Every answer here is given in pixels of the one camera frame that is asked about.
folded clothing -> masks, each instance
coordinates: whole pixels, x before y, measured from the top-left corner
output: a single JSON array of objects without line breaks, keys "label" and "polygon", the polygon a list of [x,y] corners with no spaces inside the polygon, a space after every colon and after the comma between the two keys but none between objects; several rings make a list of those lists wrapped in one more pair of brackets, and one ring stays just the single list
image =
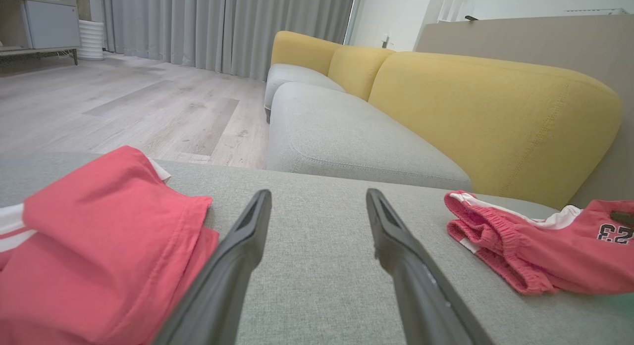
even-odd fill
[{"label": "folded clothing", "polygon": [[[158,177],[166,182],[172,176],[159,164],[148,158]],[[0,271],[11,259],[14,248],[25,242],[36,233],[22,221],[24,203],[0,207]]]},{"label": "folded clothing", "polygon": [[34,234],[0,273],[3,344],[149,343],[217,246],[211,201],[170,189],[131,147],[27,198]]},{"label": "folded clothing", "polygon": [[634,229],[611,219],[634,201],[568,205],[548,219],[529,219],[458,190],[444,197],[458,219],[449,234],[524,295],[560,289],[588,295],[634,292]]}]

white stripe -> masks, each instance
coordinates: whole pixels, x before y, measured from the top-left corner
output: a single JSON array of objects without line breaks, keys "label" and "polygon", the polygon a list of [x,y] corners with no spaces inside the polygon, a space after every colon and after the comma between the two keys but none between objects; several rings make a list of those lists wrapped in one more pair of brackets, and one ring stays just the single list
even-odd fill
[{"label": "white stripe", "polygon": [[161,167],[158,163],[154,162],[154,160],[152,160],[152,158],[148,158],[148,160],[150,160],[150,163],[152,164],[152,167],[154,167],[154,170],[157,172],[158,177],[160,178],[160,180],[162,180],[165,183],[167,183],[167,181],[172,176],[172,174],[168,173],[168,171],[163,169],[163,167]]},{"label": "white stripe", "polygon": [[25,242],[29,237],[33,236],[36,233],[36,230],[27,230],[21,234],[13,235],[11,237],[7,237],[6,239],[0,240],[0,252],[4,252],[7,250],[11,250],[12,248],[18,247],[22,242]]},{"label": "white stripe", "polygon": [[466,247],[469,251],[473,252],[474,254],[478,252],[478,250],[480,250],[480,246],[474,244],[473,242],[471,242],[471,240],[467,239],[466,237],[460,240],[460,243],[462,244],[462,246]]},{"label": "white stripe", "polygon": [[23,211],[23,203],[0,208],[0,235],[9,234],[24,227]]},{"label": "white stripe", "polygon": [[505,207],[493,205],[491,203],[487,203],[486,201],[482,201],[478,198],[474,198],[471,194],[468,193],[451,193],[450,197],[457,199],[461,202],[465,202],[468,205],[476,206],[476,207],[493,207],[498,210],[505,211],[509,214],[516,215],[526,220],[527,223],[535,226],[536,228],[546,229],[546,230],[561,230],[562,228],[566,228],[570,224],[573,223],[575,218],[581,214],[583,209],[579,209],[574,205],[566,205],[561,212],[556,212],[548,217],[548,219],[530,219],[529,217],[525,217],[520,213],[508,210]]}]

grey curtain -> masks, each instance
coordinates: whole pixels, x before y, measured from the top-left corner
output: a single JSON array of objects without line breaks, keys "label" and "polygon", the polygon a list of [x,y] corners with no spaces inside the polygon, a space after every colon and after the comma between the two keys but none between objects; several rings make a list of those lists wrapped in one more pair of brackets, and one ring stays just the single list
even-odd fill
[{"label": "grey curtain", "polygon": [[109,51],[263,80],[276,32],[342,43],[353,0],[104,0]]}]

white vase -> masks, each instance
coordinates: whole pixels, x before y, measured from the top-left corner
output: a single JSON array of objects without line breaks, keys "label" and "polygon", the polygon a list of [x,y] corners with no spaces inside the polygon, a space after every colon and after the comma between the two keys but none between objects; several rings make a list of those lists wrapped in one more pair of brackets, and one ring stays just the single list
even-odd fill
[{"label": "white vase", "polygon": [[79,40],[77,58],[104,60],[104,23],[79,20]]}]

number print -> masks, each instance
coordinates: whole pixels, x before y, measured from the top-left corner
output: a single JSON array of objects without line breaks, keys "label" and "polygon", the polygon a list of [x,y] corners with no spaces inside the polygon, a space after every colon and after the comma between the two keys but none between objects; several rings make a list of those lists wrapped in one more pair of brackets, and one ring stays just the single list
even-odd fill
[{"label": "number print", "polygon": [[614,225],[610,225],[610,224],[601,225],[601,231],[598,233],[598,237],[596,237],[596,239],[611,242],[612,239],[607,238],[608,236],[610,236],[611,232],[616,232],[616,228],[614,227]]},{"label": "number print", "polygon": [[627,245],[632,236],[634,236],[634,229],[621,226],[619,228],[619,234],[622,234],[622,236],[615,237],[614,242],[617,244]]},{"label": "number print", "polygon": [[601,225],[601,230],[598,232],[598,236],[596,237],[596,239],[605,241],[605,242],[615,242],[617,244],[627,245],[630,242],[630,239],[634,237],[634,229],[628,228],[625,226],[619,227],[618,235],[620,236],[615,237],[614,241],[608,238],[610,234],[613,234],[613,233],[616,234],[616,227],[614,227],[614,225],[611,225],[611,224]]}]

